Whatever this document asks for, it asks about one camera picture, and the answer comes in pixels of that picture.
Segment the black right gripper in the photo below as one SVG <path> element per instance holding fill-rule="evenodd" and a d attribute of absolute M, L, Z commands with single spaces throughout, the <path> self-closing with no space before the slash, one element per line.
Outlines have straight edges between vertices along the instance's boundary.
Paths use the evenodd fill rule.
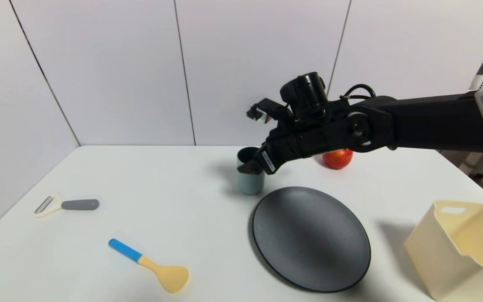
<path fill-rule="evenodd" d="M 287 162 L 302 158 L 300 131 L 272 129 L 255 155 L 255 160 L 242 163 L 237 171 L 242 174 L 276 173 Z"/>

